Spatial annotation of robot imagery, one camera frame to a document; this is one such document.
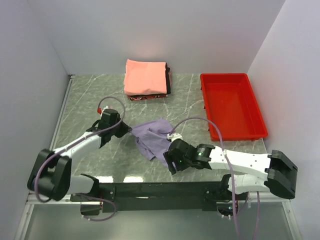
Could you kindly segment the lavender t-shirt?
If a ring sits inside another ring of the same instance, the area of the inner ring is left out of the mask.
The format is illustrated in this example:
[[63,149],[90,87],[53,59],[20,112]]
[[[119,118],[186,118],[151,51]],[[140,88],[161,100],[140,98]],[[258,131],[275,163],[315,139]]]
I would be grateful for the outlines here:
[[133,126],[130,133],[134,136],[135,144],[144,157],[149,161],[157,158],[168,168],[164,153],[168,151],[171,144],[167,140],[167,134],[172,129],[172,125],[161,117]]

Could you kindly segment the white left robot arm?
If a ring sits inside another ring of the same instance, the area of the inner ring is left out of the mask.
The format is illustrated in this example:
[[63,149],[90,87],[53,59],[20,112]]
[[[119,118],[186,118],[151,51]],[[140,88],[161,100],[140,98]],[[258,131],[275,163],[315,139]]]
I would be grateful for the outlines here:
[[102,148],[113,136],[121,138],[130,130],[118,111],[105,108],[100,111],[100,119],[81,137],[55,150],[43,149],[38,153],[27,188],[35,191],[37,186],[38,193],[49,200],[61,200],[71,186],[72,163]]

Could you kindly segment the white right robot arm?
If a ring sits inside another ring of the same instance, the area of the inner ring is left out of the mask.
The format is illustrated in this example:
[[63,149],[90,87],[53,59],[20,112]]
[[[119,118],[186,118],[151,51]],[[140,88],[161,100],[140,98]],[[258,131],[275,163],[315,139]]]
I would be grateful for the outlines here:
[[209,144],[194,147],[175,139],[163,156],[173,175],[187,168],[229,170],[227,182],[219,187],[226,200],[246,192],[270,192],[287,200],[296,197],[298,167],[279,150],[245,153]]

